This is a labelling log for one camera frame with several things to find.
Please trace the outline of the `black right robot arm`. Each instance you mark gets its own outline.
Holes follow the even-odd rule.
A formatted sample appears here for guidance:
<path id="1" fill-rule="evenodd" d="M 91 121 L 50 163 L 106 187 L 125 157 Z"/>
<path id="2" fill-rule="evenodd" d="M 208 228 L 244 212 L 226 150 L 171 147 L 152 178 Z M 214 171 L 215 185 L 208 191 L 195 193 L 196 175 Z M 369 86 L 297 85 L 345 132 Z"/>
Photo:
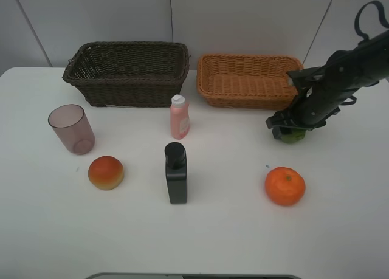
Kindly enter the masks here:
<path id="1" fill-rule="evenodd" d="M 273 137 L 284 142 L 304 138 L 326 125 L 341 106 L 356 103 L 354 94 L 388 78 L 388 32 L 350 51 L 335 52 L 322 67 L 287 72 L 298 94 L 291 104 L 266 120 Z"/>

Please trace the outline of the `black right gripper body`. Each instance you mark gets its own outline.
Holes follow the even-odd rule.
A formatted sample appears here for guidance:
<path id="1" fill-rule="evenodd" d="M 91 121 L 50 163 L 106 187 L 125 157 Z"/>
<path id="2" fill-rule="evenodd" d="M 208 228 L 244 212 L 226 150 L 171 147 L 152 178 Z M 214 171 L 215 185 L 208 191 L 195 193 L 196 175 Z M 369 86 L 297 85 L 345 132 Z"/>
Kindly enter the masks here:
<path id="1" fill-rule="evenodd" d="M 301 91 L 292 103 L 278 111 L 278 131 L 312 131 L 340 112 L 340 89 L 311 87 Z"/>

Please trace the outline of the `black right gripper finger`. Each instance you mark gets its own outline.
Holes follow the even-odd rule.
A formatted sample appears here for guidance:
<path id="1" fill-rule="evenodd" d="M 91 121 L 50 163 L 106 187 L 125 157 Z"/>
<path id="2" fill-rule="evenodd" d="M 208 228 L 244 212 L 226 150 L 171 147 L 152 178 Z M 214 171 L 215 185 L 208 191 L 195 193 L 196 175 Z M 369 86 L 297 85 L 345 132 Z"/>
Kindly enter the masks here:
<path id="1" fill-rule="evenodd" d="M 274 139 L 283 139 L 289 135 L 289 128 L 274 126 L 272 128 L 272 134 L 273 134 Z"/>
<path id="2" fill-rule="evenodd" d="M 268 129 L 288 127 L 288 121 L 288 116 L 284 113 L 284 111 L 277 111 L 273 116 L 267 118 L 266 125 Z"/>

